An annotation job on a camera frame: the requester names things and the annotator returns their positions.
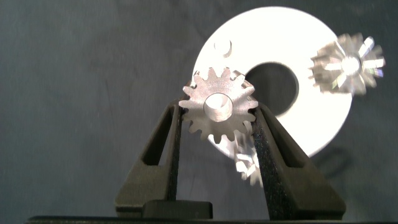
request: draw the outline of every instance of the metal gear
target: metal gear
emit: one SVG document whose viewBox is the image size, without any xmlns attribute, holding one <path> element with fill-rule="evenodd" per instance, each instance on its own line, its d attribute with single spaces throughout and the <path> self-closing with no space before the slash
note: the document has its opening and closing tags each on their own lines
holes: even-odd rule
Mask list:
<svg viewBox="0 0 398 224">
<path fill-rule="evenodd" d="M 374 77 L 383 77 L 384 57 L 372 37 L 343 34 L 312 58 L 315 85 L 321 91 L 364 95 L 366 86 L 376 87 Z"/>
<path fill-rule="evenodd" d="M 261 171 L 259 159 L 257 158 L 254 140 L 251 136 L 252 127 L 250 122 L 244 122 L 248 133 L 237 138 L 234 147 L 234 160 L 236 170 L 242 174 L 242 179 L 250 177 L 250 185 L 253 186 L 258 181 L 262 187 Z"/>
<path fill-rule="evenodd" d="M 248 110 L 256 108 L 258 102 L 248 98 L 254 92 L 254 87 L 244 78 L 244 75 L 238 75 L 232 80 L 229 68 L 225 68 L 220 77 L 217 77 L 214 69 L 209 68 L 207 80 L 196 72 L 193 76 L 196 87 L 183 87 L 190 99 L 179 102 L 182 108 L 188 109 L 183 120 L 191 121 L 189 132 L 200 129 L 202 140 L 212 134 L 215 143 L 220 143 L 224 134 L 234 141 L 235 130 L 246 133 L 243 121 L 256 119 Z"/>
</svg>

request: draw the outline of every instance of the gray background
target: gray background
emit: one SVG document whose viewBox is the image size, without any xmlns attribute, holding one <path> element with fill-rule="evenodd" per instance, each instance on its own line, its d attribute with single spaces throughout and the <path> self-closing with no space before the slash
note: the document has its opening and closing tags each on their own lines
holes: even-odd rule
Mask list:
<svg viewBox="0 0 398 224">
<path fill-rule="evenodd" d="M 386 76 L 355 97 L 313 161 L 345 199 L 345 220 L 398 220 L 396 2 L 0 1 L 0 223 L 115 216 L 124 178 L 206 39 L 233 16 L 274 5 L 383 47 Z M 186 130 L 178 198 L 212 202 L 217 219 L 267 218 L 262 189 Z"/>
</svg>

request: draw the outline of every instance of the gear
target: gear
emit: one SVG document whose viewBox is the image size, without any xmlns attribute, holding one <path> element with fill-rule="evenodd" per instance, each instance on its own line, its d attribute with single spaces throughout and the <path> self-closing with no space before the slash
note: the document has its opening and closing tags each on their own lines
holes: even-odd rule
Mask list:
<svg viewBox="0 0 398 224">
<path fill-rule="evenodd" d="M 381 54 L 372 37 L 363 41 L 362 34 L 341 35 L 312 58 L 312 78 L 321 91 L 364 95 L 366 86 L 376 87 L 374 77 L 383 77 Z"/>
<path fill-rule="evenodd" d="M 189 132 L 200 129 L 202 140 L 212 134 L 215 143 L 220 143 L 224 134 L 234 141 L 234 130 L 246 133 L 243 121 L 256 119 L 248 110 L 256 108 L 258 102 L 249 100 L 254 87 L 244 78 L 244 75 L 239 75 L 232 80 L 229 68 L 225 68 L 220 77 L 210 68 L 207 80 L 196 72 L 193 76 L 196 87 L 183 88 L 190 99 L 179 102 L 182 108 L 188 109 L 183 119 L 191 121 Z"/>
<path fill-rule="evenodd" d="M 250 185 L 255 185 L 258 181 L 262 187 L 259 159 L 257 158 L 254 140 L 251 136 L 252 127 L 250 122 L 245 121 L 244 125 L 248 131 L 247 134 L 237 138 L 234 147 L 234 160 L 236 170 L 242 174 L 242 179 L 250 177 Z"/>
</svg>

